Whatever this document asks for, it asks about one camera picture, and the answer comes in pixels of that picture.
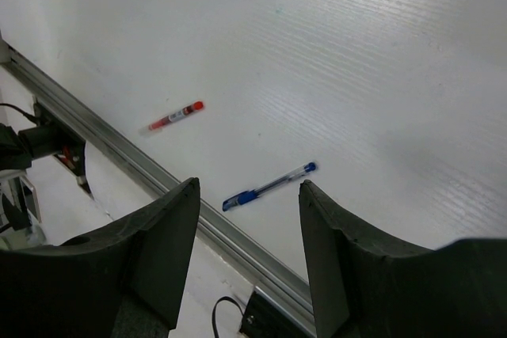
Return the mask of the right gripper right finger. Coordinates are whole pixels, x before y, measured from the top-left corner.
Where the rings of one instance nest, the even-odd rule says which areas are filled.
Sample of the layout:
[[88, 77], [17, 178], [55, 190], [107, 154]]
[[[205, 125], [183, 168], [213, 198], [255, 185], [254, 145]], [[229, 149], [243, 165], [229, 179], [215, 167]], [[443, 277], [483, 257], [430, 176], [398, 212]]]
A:
[[503, 337], [506, 242], [431, 250], [394, 237], [310, 181], [299, 216], [320, 337]]

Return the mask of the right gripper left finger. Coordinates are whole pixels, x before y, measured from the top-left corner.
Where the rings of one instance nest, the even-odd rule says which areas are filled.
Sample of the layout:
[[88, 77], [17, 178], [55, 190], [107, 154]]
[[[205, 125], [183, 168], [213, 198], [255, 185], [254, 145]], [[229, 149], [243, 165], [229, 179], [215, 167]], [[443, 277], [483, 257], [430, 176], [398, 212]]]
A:
[[200, 183], [190, 178], [61, 245], [2, 250], [2, 336], [168, 336], [199, 215]]

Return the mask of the blue pen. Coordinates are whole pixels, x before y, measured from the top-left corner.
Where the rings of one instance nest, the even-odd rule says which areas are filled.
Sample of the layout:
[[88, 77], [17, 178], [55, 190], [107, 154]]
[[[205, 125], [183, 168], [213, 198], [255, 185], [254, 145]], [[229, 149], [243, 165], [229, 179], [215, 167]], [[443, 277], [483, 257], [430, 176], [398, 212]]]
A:
[[318, 168], [317, 164], [314, 161], [308, 162], [305, 165], [300, 166], [297, 169], [292, 170], [289, 173], [284, 174], [283, 176], [276, 178], [275, 180], [262, 185], [259, 188], [254, 188], [250, 190], [246, 190], [244, 192], [240, 192], [229, 199], [223, 201], [222, 211], [227, 212], [235, 207], [242, 206], [244, 204], [250, 203], [265, 193], [271, 192], [272, 190], [279, 188], [285, 184], [298, 180], [302, 177], [305, 177], [309, 173], [316, 171]]

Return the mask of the red pen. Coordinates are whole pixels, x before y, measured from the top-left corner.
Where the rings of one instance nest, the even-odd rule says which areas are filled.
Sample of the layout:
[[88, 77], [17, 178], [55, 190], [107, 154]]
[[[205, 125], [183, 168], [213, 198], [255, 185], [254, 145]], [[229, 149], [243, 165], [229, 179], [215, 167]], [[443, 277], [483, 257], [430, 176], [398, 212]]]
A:
[[184, 108], [172, 112], [168, 115], [165, 115], [156, 121], [153, 121], [149, 123], [145, 127], [141, 127], [139, 130], [139, 133], [141, 135], [149, 135], [151, 133], [154, 133], [170, 124], [174, 124], [180, 120], [183, 120], [192, 114], [195, 114], [196, 112], [200, 112], [204, 109], [204, 102], [203, 101], [195, 101], [192, 104], [189, 104], [185, 106]]

